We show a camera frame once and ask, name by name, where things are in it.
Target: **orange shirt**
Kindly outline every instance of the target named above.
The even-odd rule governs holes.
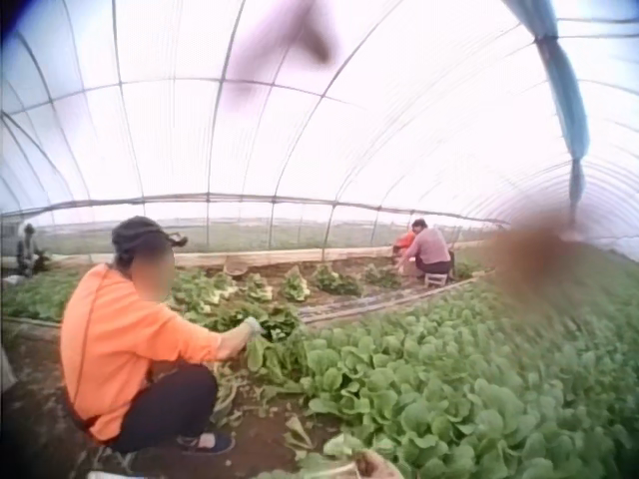
[[[415,233],[410,231],[405,235],[399,237],[394,245],[401,249],[405,249],[407,247],[410,247],[413,241],[415,241]]]
[[[101,441],[112,439],[131,400],[146,387],[152,361],[212,361],[220,340],[164,304],[142,299],[116,270],[95,266],[71,296],[60,331],[64,380],[71,401],[75,397],[74,409],[83,419],[98,416],[91,433]]]

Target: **dirt ground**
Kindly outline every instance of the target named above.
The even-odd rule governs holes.
[[[60,401],[61,384],[55,342],[22,337],[3,338],[18,382],[2,396],[2,464],[20,478],[81,478],[91,470],[95,445],[67,418]],[[295,452],[287,447],[286,422],[296,413],[307,425],[296,399],[273,399],[270,413],[260,417],[257,402],[239,393],[235,409],[245,409],[235,428],[237,445],[228,454],[203,457],[178,450],[157,448],[136,456],[132,470],[137,476],[178,479],[251,478],[274,469],[295,470]],[[315,418],[307,434],[317,448],[337,433],[330,421]],[[114,458],[103,469],[124,473]]]
[[[333,261],[331,263],[331,267],[334,271],[342,274],[359,275],[363,274],[364,269],[369,264],[374,264],[377,267],[389,266],[391,265],[391,260],[389,257],[354,257],[350,259],[340,259],[337,261]],[[352,299],[352,296],[337,296],[334,294],[328,294],[327,292],[321,291],[315,287],[312,281],[312,277],[313,273],[318,267],[317,262],[309,261],[300,263],[270,264],[267,266],[251,266],[249,272],[259,273],[260,276],[265,278],[269,282],[269,285],[274,288],[276,294],[278,294],[278,291],[280,290],[282,283],[284,282],[286,273],[289,272],[295,265],[300,268],[300,273],[307,280],[309,289],[311,290],[311,295],[303,304],[300,305],[315,306],[318,304],[329,304]],[[220,267],[208,268],[207,272],[210,275],[213,275],[221,270],[222,269]],[[415,286],[416,284],[417,281],[414,277],[404,276],[402,278],[402,286],[409,287]],[[240,280],[239,285],[244,285],[244,282]],[[364,296],[372,296],[379,294],[380,292],[388,292],[387,289],[372,286],[364,282],[362,283],[362,285],[364,288]],[[276,297],[276,300],[287,302],[282,297]]]

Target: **dark hair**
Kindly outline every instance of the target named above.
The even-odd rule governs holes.
[[[111,232],[111,243],[116,251],[115,266],[128,269],[135,257],[157,258],[173,247],[184,246],[188,240],[186,237],[172,238],[148,218],[130,218]]]
[[[412,222],[412,227],[420,227],[420,228],[428,228],[426,221],[423,218],[418,218],[414,222]]]

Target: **greenhouse roof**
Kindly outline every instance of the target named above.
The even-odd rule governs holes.
[[[281,2],[34,2],[3,49],[5,216],[244,201],[509,222],[514,201],[568,203],[574,154],[512,9],[536,2],[318,3],[330,64],[282,49],[252,71]],[[636,240],[639,7],[553,3],[590,140],[579,208]]]

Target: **farmer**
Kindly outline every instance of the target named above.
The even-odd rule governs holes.
[[[182,319],[162,304],[174,274],[174,239],[153,221],[134,217],[112,232],[112,264],[80,280],[62,321],[60,351],[70,412],[99,442],[128,453],[167,441],[190,453],[234,446],[206,433],[218,394],[204,365],[224,361],[260,334],[253,318],[224,333]],[[150,383],[154,361],[184,365]]]
[[[397,269],[412,258],[415,258],[415,266],[424,278],[426,274],[449,274],[453,268],[454,256],[448,250],[446,240],[439,230],[430,229],[423,219],[412,223],[412,231],[416,234],[414,241],[405,251]]]
[[[35,238],[36,230],[31,224],[24,227],[24,234],[18,239],[18,274],[30,277],[45,269],[44,252],[38,249]]]
[[[392,260],[393,262],[397,262],[401,259],[406,250],[410,247],[412,242],[415,240],[416,234],[413,230],[410,230],[405,235],[402,235],[398,239],[395,240],[395,243],[392,245]]]

